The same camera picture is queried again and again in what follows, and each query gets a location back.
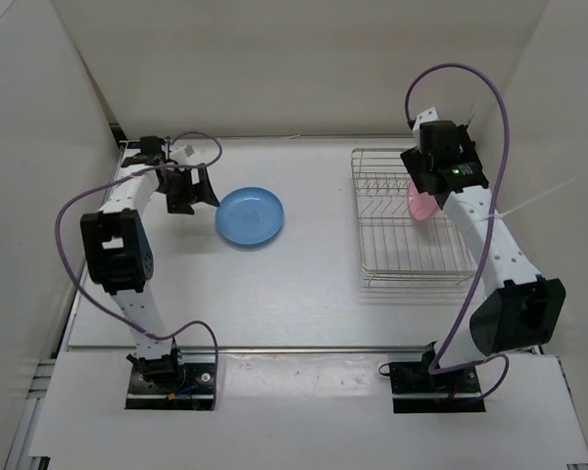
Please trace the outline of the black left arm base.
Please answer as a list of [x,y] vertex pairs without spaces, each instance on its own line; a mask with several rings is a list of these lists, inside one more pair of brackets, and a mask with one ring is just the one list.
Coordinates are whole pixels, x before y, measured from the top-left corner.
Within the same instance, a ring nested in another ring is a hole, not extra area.
[[124,400],[128,410],[214,411],[217,404],[218,360],[174,350],[159,359],[135,353]]

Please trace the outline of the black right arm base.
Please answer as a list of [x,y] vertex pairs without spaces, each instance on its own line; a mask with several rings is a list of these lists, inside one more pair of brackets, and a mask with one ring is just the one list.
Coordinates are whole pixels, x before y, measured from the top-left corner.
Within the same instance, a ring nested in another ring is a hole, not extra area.
[[486,411],[474,367],[431,376],[419,362],[386,362],[378,372],[390,380],[395,414]]

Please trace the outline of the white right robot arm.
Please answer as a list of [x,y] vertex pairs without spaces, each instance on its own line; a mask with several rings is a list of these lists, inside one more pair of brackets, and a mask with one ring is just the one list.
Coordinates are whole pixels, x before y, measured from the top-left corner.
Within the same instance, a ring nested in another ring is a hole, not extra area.
[[563,282],[548,279],[523,254],[492,209],[493,192],[467,129],[430,108],[416,117],[416,146],[401,155],[416,190],[457,227],[477,264],[485,299],[464,307],[447,338],[423,355],[420,379],[431,391],[451,385],[458,370],[501,353],[542,346],[554,335],[565,299]]

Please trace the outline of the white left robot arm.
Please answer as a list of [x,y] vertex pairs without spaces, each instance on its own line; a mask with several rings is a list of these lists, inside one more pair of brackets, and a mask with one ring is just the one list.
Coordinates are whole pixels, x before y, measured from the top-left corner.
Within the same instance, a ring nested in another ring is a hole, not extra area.
[[156,193],[165,196],[172,214],[191,215],[198,203],[220,205],[206,165],[189,166],[194,149],[171,144],[142,137],[139,152],[122,161],[108,200],[80,219],[90,278],[111,297],[131,330],[135,353],[128,360],[144,381],[166,393],[183,387],[186,369],[149,287],[155,263],[141,215]]

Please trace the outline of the blue plastic plate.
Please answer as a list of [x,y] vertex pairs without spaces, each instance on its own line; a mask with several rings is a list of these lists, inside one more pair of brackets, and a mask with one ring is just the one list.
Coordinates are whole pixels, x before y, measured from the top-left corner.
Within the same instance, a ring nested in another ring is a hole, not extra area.
[[227,194],[215,212],[215,226],[227,243],[255,249],[278,236],[285,221],[284,206],[272,191],[238,188]]

